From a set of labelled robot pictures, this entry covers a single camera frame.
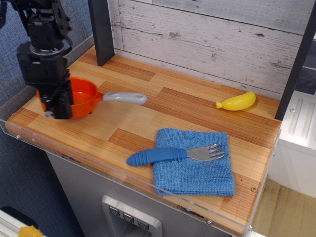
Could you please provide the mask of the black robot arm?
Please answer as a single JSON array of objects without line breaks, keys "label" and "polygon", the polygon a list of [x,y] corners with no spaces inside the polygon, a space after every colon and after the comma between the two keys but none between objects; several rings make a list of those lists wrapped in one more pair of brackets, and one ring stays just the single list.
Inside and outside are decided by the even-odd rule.
[{"label": "black robot arm", "polygon": [[74,104],[68,60],[72,50],[67,36],[70,18],[58,0],[2,0],[0,25],[6,23],[7,5],[18,12],[30,40],[17,48],[26,85],[37,90],[43,110],[54,119],[71,119]]}]

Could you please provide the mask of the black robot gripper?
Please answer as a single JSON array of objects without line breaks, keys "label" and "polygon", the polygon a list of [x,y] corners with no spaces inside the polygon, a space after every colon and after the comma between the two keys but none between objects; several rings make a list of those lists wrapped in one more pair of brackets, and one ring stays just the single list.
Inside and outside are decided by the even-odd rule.
[{"label": "black robot gripper", "polygon": [[25,84],[39,92],[47,118],[71,119],[73,95],[68,60],[61,52],[36,54],[33,49],[30,43],[23,43],[17,48]]}]

